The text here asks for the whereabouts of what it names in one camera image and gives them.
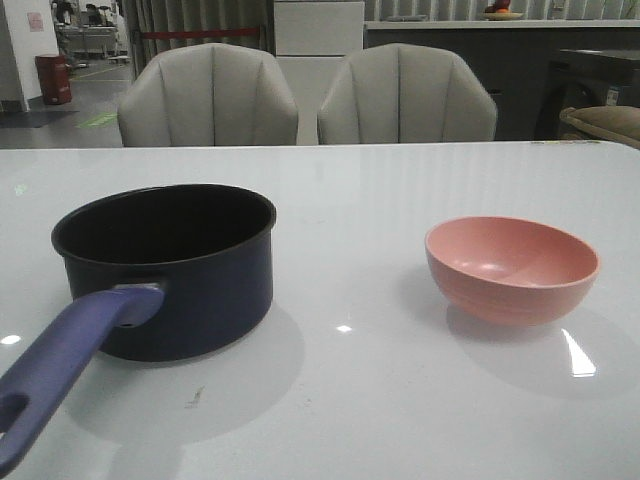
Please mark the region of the left beige upholstered chair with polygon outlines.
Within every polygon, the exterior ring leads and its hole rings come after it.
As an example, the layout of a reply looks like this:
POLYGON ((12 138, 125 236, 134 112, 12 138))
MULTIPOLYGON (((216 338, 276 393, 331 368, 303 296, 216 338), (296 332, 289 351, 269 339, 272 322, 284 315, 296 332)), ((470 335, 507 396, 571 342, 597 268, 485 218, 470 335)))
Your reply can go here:
POLYGON ((275 57, 222 43, 156 55, 118 106, 126 147, 293 145, 298 124, 275 57))

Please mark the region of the beige upholstered chair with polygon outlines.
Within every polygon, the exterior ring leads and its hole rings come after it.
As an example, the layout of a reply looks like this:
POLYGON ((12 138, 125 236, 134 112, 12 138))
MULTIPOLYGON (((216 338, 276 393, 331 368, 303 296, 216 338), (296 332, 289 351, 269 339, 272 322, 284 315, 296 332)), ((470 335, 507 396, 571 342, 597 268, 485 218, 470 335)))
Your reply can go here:
POLYGON ((293 145, 298 124, 275 57, 222 43, 156 55, 118 106, 126 147, 293 145))
POLYGON ((347 55, 317 113, 321 145, 487 142, 498 110, 458 54, 392 43, 347 55))

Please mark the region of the grey pleated curtain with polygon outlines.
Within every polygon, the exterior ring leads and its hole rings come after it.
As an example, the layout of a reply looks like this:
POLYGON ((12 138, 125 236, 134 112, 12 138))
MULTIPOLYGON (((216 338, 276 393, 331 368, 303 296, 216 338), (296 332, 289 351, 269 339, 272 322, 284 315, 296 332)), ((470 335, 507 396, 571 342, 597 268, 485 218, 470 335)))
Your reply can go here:
POLYGON ((180 47, 221 42, 273 53, 274 3, 261 0, 124 1, 133 75, 138 76, 157 54, 180 47), (260 27, 261 36, 205 39, 145 40, 140 32, 196 31, 260 27))

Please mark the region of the white cabinet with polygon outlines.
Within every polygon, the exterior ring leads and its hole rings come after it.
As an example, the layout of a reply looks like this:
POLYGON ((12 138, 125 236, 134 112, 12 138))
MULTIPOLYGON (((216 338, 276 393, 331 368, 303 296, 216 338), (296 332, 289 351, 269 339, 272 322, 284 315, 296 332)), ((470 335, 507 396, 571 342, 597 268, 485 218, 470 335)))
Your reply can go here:
POLYGON ((362 1, 276 1, 275 54, 299 110, 297 143, 317 143, 316 115, 346 54, 363 48, 362 1))

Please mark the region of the dark side table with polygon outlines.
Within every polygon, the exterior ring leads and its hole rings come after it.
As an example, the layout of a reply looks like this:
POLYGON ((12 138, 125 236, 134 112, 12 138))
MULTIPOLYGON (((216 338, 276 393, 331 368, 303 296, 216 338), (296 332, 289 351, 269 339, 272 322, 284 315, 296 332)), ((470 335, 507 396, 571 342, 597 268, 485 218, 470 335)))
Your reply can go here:
POLYGON ((534 138, 565 133, 559 114, 568 107, 620 105, 639 105, 638 50, 560 49, 549 60, 534 138))

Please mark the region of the fruit plate on counter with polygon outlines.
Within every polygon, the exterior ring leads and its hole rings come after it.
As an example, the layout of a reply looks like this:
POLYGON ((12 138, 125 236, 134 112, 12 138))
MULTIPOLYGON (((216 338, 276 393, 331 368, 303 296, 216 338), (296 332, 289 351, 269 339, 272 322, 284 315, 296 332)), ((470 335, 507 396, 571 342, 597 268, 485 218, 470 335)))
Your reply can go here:
POLYGON ((523 14, 511 10, 510 0, 495 0, 484 9, 482 16, 490 21, 508 21, 518 20, 523 14))

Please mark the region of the grey counter with white top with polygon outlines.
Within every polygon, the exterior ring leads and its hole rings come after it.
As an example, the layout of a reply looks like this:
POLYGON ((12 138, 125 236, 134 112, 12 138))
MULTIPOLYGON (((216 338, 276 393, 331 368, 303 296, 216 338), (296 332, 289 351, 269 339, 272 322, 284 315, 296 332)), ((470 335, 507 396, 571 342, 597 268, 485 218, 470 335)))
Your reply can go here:
POLYGON ((560 49, 638 50, 637 20, 369 21, 368 47, 429 46, 461 56, 498 108, 498 140, 534 140, 549 60, 560 49))

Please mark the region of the right beige upholstered chair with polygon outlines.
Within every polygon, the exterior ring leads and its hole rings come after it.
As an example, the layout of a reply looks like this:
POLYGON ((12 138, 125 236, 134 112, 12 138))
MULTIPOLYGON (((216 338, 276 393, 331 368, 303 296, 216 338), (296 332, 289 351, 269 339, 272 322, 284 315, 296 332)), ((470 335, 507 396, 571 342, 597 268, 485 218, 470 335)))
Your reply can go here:
POLYGON ((392 43, 347 55, 317 113, 321 145, 487 142, 498 110, 458 54, 392 43))

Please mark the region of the tan cushion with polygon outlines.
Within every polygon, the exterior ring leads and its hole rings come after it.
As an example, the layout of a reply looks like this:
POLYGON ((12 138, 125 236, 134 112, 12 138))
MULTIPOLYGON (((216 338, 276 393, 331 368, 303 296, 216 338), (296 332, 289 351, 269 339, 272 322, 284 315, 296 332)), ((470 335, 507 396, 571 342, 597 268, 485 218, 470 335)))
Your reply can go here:
POLYGON ((559 120, 566 127, 562 139, 602 140, 639 148, 638 107, 569 107, 559 113, 559 120))

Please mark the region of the red barrier belt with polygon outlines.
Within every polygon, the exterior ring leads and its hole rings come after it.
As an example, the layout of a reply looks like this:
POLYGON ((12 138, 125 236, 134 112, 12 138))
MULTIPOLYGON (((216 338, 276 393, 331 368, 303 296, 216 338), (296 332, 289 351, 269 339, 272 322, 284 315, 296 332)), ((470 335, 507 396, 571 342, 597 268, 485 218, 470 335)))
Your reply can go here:
POLYGON ((234 29, 213 29, 196 31, 160 31, 160 32, 140 32, 139 36, 145 40, 186 40, 205 38, 234 38, 234 37, 257 37, 261 36, 260 27, 243 27, 234 29))

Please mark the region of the pink plastic bowl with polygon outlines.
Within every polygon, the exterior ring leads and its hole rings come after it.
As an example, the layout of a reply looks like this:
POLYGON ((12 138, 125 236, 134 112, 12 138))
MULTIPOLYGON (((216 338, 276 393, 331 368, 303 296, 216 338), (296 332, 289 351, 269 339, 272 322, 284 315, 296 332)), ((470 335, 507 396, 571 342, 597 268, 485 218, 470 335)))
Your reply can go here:
POLYGON ((584 299, 601 265, 596 251, 570 233, 502 216, 447 220, 426 234, 425 253, 450 303, 508 326, 567 315, 584 299))

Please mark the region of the red trash bin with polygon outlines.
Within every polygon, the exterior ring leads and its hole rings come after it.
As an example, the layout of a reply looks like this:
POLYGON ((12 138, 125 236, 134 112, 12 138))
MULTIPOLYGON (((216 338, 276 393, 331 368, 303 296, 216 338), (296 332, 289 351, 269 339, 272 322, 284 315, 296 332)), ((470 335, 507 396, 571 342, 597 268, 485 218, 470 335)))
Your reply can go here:
POLYGON ((46 105, 61 105, 72 100, 66 61, 63 55, 44 54, 35 57, 35 65, 46 105))

